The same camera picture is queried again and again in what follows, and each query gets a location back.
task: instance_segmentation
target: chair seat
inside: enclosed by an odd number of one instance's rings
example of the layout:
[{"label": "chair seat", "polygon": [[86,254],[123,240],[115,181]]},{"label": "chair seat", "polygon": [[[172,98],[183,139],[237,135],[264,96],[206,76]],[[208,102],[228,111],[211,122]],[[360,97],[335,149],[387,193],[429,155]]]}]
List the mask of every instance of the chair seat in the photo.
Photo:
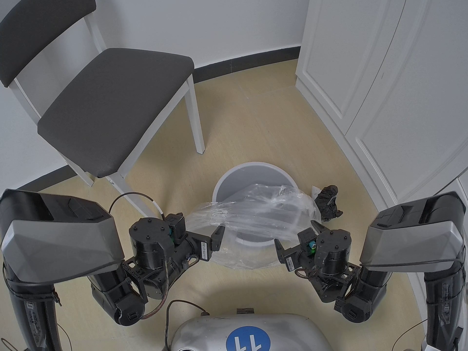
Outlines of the chair seat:
[{"label": "chair seat", "polygon": [[55,99],[39,120],[38,133],[83,170],[108,176],[193,69],[190,57],[109,48]]}]

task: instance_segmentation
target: wooden floor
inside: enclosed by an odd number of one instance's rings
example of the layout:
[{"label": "wooden floor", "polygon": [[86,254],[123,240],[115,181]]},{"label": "wooden floor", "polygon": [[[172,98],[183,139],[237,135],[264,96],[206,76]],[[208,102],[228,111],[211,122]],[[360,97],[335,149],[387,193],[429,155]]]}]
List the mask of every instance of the wooden floor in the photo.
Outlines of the wooden floor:
[{"label": "wooden floor", "polygon": [[[188,214],[211,200],[218,179],[246,161],[266,161],[288,172],[310,194],[311,186],[335,184],[341,218],[327,224],[351,232],[350,261],[359,263],[366,229],[374,207],[350,163],[313,109],[296,90],[297,61],[257,67],[195,85],[206,151],[199,155],[191,136],[185,103],[180,103],[127,177],[133,189],[154,197],[166,213]],[[93,187],[78,177],[45,192],[80,196],[108,208],[117,191],[99,179]],[[119,200],[112,210],[126,257],[132,255],[128,228],[140,215]],[[74,351],[156,350],[163,348],[165,307],[149,320],[131,327],[116,325],[91,296],[86,278],[56,285],[63,307],[59,323],[67,330]],[[256,313],[298,313],[312,319],[335,351],[389,351],[396,338],[421,318],[406,274],[395,273],[388,292],[372,318],[362,324],[345,320],[322,303],[307,280],[288,273],[285,266],[256,271],[230,270],[214,263],[199,263],[172,287],[168,301],[194,301],[213,315],[234,314],[238,307]],[[18,349],[24,343],[14,320],[5,286],[0,285],[0,335]],[[150,300],[147,310],[156,307]],[[169,337],[196,309],[175,304]],[[408,332],[395,350],[418,350],[423,328]],[[63,349],[69,345],[61,332]]]}]

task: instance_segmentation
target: white wall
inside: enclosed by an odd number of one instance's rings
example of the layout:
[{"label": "white wall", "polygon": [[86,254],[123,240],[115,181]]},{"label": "white wall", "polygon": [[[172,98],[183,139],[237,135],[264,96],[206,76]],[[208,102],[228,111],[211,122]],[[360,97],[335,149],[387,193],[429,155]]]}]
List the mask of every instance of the white wall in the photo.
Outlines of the white wall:
[{"label": "white wall", "polygon": [[[0,17],[18,1],[0,0]],[[309,0],[96,1],[98,25],[109,47],[179,53],[201,67],[300,45]],[[39,112],[96,54],[81,20],[33,60],[20,81]],[[0,190],[63,166],[34,126],[23,129],[32,123],[19,106],[5,107],[3,99],[11,99],[10,92],[1,90],[0,98]],[[16,154],[11,155],[15,147]]]},{"label": "white wall", "polygon": [[[0,20],[18,2],[18,0],[0,0]],[[37,58],[28,70],[40,67],[44,72],[38,81],[50,81],[47,64]],[[30,82],[29,89],[38,89],[38,96],[45,101],[47,88],[42,84]],[[48,82],[51,91],[55,84]],[[61,156],[41,137],[36,126],[16,101],[13,93],[0,84],[0,193],[6,188],[18,188],[66,163]]]}]

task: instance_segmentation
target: white chair frame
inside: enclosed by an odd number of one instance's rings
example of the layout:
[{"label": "white chair frame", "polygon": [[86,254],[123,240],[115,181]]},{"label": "white chair frame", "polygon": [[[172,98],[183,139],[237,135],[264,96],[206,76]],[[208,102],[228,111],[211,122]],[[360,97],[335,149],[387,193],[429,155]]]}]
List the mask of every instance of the white chair frame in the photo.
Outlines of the white chair frame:
[{"label": "white chair frame", "polygon": [[[94,44],[99,53],[105,50],[107,47],[102,39],[99,28],[97,27],[96,18],[94,13],[90,13],[84,17],[86,26],[93,38]],[[29,117],[37,125],[41,115],[38,110],[34,107],[29,97],[26,95],[24,89],[21,87],[20,82],[17,78],[10,84],[9,88],[13,91],[16,99],[20,105],[24,108]],[[196,151],[202,154],[205,151],[205,143],[203,141],[202,127],[200,124],[200,116],[198,114],[198,106],[196,103],[195,87],[193,85],[193,77],[190,75],[184,84],[175,93],[169,103],[163,108],[163,110],[157,115],[155,120],[148,127],[146,132],[141,137],[138,144],[130,152],[128,157],[119,167],[118,171],[114,174],[107,176],[108,181],[121,193],[134,191],[129,184],[126,183],[125,177],[132,169],[133,165],[141,155],[145,147],[148,145],[150,140],[153,138],[155,133],[159,130],[163,122],[172,112],[172,110],[178,105],[178,103],[185,97],[185,103],[187,105],[187,111],[189,114],[190,126],[192,128],[193,139],[195,140]],[[76,165],[71,160],[67,159],[62,155],[67,164],[75,171],[75,173],[84,180],[88,186],[92,186],[94,179],[91,178],[83,169]],[[144,217],[157,217],[156,214],[145,204],[143,199],[138,195],[127,195],[127,200],[144,216]]]}]

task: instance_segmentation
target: crumpled black bag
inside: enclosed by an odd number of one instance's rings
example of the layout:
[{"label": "crumpled black bag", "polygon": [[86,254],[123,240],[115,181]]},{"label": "crumpled black bag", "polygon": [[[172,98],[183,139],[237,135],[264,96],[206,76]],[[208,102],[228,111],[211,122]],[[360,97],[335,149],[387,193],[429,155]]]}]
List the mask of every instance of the crumpled black bag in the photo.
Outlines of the crumpled black bag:
[{"label": "crumpled black bag", "polygon": [[338,188],[332,184],[324,187],[320,194],[315,199],[315,204],[319,208],[322,216],[322,222],[330,221],[336,217],[340,217],[343,212],[336,207],[336,196],[338,195]]}]

